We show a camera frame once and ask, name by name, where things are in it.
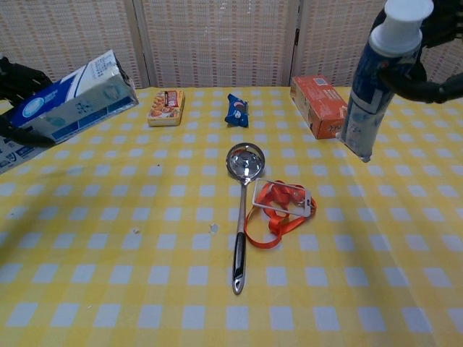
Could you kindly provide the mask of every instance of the blue snack wrapper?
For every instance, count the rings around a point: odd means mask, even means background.
[[[247,128],[247,102],[229,94],[229,111],[225,121],[231,125]]]

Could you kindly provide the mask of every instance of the food package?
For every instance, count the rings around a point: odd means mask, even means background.
[[[332,139],[342,128],[347,104],[324,76],[293,77],[291,98],[316,139]]]
[[[185,96],[181,90],[163,90],[154,97],[148,114],[150,127],[176,126],[182,121]]]

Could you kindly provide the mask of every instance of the metal ladle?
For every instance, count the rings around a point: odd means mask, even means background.
[[[233,281],[231,282],[236,295],[241,293],[245,286],[247,185],[262,174],[265,164],[266,157],[262,150],[252,143],[239,143],[233,146],[226,155],[226,168],[230,175],[241,184],[237,239],[234,244]]]

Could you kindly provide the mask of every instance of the toothpaste tube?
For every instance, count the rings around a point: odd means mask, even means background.
[[[344,126],[336,137],[362,161],[370,161],[376,135],[394,94],[378,71],[407,75],[417,61],[421,22],[433,11],[431,0],[388,0],[383,24],[371,33],[363,50],[347,106]]]

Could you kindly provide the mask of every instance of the red ribbon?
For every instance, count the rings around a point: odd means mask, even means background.
[[[294,185],[293,187],[282,186],[279,184],[266,183],[259,195],[255,199],[256,202],[260,205],[270,206],[271,202],[278,204],[282,210],[287,210],[289,203],[299,204],[305,199],[305,188],[300,185]],[[251,211],[247,214],[245,219],[245,234],[249,242],[257,248],[261,249],[270,249],[274,248],[277,244],[280,243],[284,234],[289,233],[291,230],[297,228],[306,220],[311,219],[316,210],[317,204],[315,200],[310,198],[310,215],[308,217],[298,217],[290,220],[290,213],[283,213],[284,215],[279,215],[275,210],[270,208],[263,208],[263,212],[270,218],[268,222],[268,228],[270,232],[276,236],[276,238],[270,242],[259,242],[251,238],[247,232],[247,224],[252,216],[252,214],[259,207],[252,206]]]

